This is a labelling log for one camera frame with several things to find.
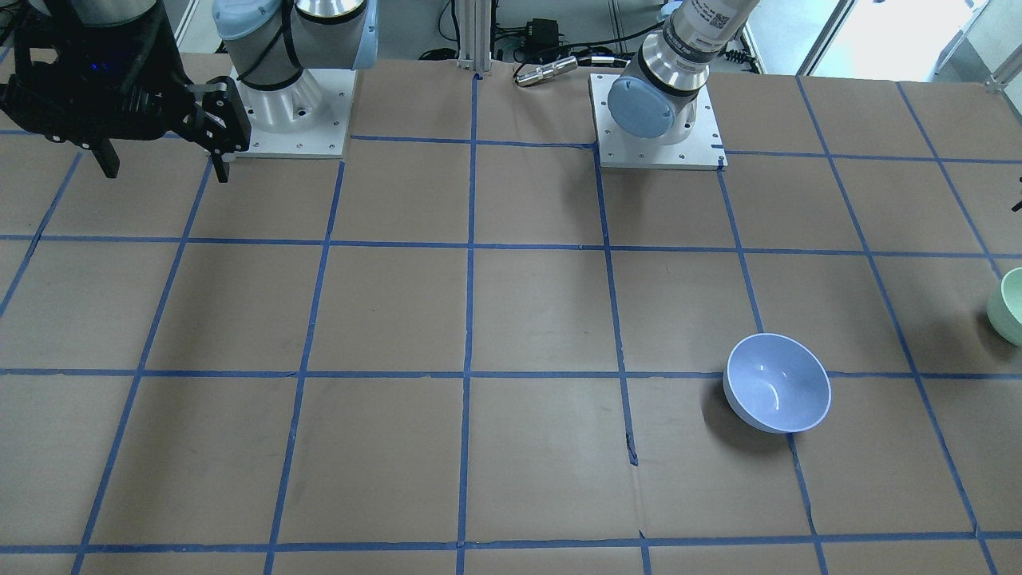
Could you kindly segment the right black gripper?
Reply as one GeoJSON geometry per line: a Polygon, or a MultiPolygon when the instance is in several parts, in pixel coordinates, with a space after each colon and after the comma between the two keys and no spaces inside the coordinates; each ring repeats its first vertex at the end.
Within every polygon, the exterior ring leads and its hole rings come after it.
{"type": "Polygon", "coordinates": [[[106,178],[121,166],[112,139],[153,141],[186,126],[220,183],[227,156],[251,147],[236,81],[192,83],[161,1],[30,1],[12,37],[3,112],[25,131],[80,145],[106,178]]]}

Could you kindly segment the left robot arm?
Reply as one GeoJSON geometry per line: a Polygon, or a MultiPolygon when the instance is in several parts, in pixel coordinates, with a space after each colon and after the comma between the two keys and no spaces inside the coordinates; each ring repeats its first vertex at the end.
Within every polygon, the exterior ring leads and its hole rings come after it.
{"type": "Polygon", "coordinates": [[[600,167],[723,171],[729,157],[707,82],[756,1],[678,1],[620,75],[590,77],[600,167]]]}

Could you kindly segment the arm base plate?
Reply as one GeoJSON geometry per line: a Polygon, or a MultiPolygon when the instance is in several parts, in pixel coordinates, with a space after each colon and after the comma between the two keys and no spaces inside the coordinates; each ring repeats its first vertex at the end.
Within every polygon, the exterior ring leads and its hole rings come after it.
{"type": "Polygon", "coordinates": [[[729,165],[708,88],[692,101],[642,77],[590,76],[602,167],[723,170],[729,165]]]}
{"type": "Polygon", "coordinates": [[[251,144],[237,157],[336,159],[346,156],[358,70],[306,69],[291,86],[259,91],[238,84],[251,144]]]}

